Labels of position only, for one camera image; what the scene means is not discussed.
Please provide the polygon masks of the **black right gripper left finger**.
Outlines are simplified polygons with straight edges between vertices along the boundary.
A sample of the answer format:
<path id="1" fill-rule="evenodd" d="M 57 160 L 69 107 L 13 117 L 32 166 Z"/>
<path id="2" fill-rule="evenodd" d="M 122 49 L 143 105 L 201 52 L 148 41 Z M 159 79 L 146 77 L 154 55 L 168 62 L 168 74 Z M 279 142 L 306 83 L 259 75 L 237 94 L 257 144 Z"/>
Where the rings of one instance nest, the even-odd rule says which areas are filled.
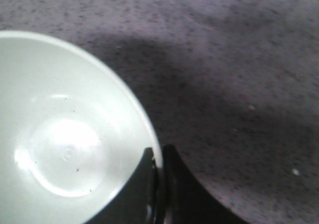
<path id="1" fill-rule="evenodd" d="M 157 169 L 153 149 L 148 147 L 118 194 L 89 224 L 153 224 L 157 190 Z"/>

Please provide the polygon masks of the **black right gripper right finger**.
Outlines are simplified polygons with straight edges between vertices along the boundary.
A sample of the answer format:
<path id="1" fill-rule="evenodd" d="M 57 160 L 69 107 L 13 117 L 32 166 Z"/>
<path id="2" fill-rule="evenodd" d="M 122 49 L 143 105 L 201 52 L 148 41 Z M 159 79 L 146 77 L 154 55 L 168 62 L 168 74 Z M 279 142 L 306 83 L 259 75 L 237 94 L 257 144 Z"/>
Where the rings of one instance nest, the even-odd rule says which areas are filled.
<path id="1" fill-rule="evenodd" d="M 245 221 L 223 206 L 190 172 L 177 149 L 163 150 L 166 181 L 167 224 L 244 224 Z"/>

